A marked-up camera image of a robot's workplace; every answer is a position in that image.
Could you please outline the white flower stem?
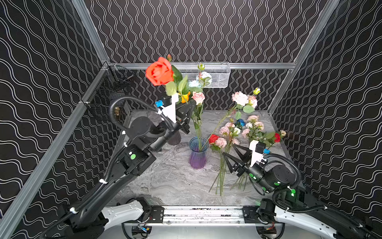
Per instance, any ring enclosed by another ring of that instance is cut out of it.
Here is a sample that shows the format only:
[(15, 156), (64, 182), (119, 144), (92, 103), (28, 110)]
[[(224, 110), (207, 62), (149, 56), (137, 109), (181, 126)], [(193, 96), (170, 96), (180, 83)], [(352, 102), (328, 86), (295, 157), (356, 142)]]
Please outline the white flower stem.
[(198, 74), (196, 79), (189, 82), (190, 92), (203, 92), (203, 89), (211, 84), (212, 76), (205, 71), (205, 65), (198, 64)]

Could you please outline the pink rosebud stem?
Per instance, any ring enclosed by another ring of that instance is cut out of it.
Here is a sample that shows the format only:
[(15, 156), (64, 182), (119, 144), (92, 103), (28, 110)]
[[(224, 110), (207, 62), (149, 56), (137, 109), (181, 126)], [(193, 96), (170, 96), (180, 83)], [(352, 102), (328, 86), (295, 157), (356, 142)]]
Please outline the pink rosebud stem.
[(203, 92), (193, 92), (192, 99), (196, 102), (196, 107), (192, 113), (192, 120), (194, 122), (196, 135), (198, 137), (198, 149), (199, 151), (202, 151), (202, 114), (204, 109), (203, 102), (205, 100), (205, 95)]

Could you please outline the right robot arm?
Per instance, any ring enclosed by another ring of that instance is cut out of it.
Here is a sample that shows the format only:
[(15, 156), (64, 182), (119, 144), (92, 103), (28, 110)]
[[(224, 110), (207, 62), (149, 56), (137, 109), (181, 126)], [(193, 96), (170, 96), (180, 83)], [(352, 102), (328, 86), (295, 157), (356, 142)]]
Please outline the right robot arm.
[(237, 155), (223, 153), (230, 173), (247, 175), (253, 186), (270, 194), (259, 206), (244, 207), (245, 222), (290, 224), (331, 239), (380, 239), (366, 222), (321, 202), (300, 187), (301, 173), (286, 157), (270, 153), (264, 144), (251, 150), (235, 146)]

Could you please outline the blue purple glass vase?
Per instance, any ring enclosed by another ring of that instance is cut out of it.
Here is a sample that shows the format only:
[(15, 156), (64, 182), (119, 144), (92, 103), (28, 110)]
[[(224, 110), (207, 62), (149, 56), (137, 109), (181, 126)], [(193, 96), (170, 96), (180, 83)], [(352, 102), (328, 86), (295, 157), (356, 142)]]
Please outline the blue purple glass vase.
[(189, 158), (189, 164), (194, 169), (202, 169), (207, 162), (207, 151), (209, 145), (204, 138), (194, 137), (189, 142), (189, 148), (191, 155)]

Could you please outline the large red rose stem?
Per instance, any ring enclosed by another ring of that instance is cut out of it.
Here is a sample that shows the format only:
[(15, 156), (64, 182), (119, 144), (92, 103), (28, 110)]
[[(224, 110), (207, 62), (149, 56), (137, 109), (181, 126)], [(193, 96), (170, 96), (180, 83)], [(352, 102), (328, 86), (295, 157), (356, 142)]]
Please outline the large red rose stem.
[(154, 86), (164, 86), (167, 96), (178, 93), (180, 102), (186, 103), (190, 97), (188, 78), (183, 77), (179, 70), (172, 65), (172, 60), (171, 54), (159, 57), (146, 69), (146, 78)]

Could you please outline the pink peony spray stem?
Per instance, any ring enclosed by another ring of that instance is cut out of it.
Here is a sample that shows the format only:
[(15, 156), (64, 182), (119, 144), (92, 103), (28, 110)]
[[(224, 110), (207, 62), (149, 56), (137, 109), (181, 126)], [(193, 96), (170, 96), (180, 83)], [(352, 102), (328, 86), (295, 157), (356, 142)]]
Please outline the pink peony spray stem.
[(241, 117), (241, 111), (244, 113), (252, 113), (255, 111), (256, 107), (258, 106), (258, 100), (257, 96), (261, 93), (261, 89), (259, 87), (256, 87), (252, 94), (244, 94), (241, 91), (237, 91), (231, 95), (231, 99), (234, 103), (233, 107), (231, 107), (223, 116), (223, 118), (217, 123), (215, 129), (212, 131), (212, 133), (207, 138), (207, 142), (204, 144), (209, 144), (209, 140), (212, 137), (212, 135), (215, 133), (215, 131), (220, 127), (220, 125), (225, 121), (226, 118), (228, 118), (233, 112), (237, 112), (238, 118)]

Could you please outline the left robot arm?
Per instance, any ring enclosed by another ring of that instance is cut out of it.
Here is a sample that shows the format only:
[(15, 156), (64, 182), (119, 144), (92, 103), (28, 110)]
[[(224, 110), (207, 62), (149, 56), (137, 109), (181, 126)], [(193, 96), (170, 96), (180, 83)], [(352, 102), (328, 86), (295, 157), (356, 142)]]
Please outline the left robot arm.
[[(114, 109), (125, 100), (137, 101), (158, 114), (163, 121), (154, 125), (148, 117), (138, 117), (130, 127), (125, 127), (116, 119)], [(140, 176), (156, 160), (158, 152), (180, 130), (190, 132), (191, 114), (196, 107), (194, 100), (175, 105), (175, 120), (163, 112), (163, 107), (150, 105), (132, 96), (122, 96), (111, 102), (108, 114), (110, 121), (128, 136), (127, 145), (109, 161), (104, 176), (86, 196), (74, 203), (71, 208), (39, 236), (48, 238), (48, 232), (60, 224), (67, 224), (69, 232), (65, 239), (96, 239), (106, 229), (111, 220), (102, 214), (106, 204), (127, 184)]]

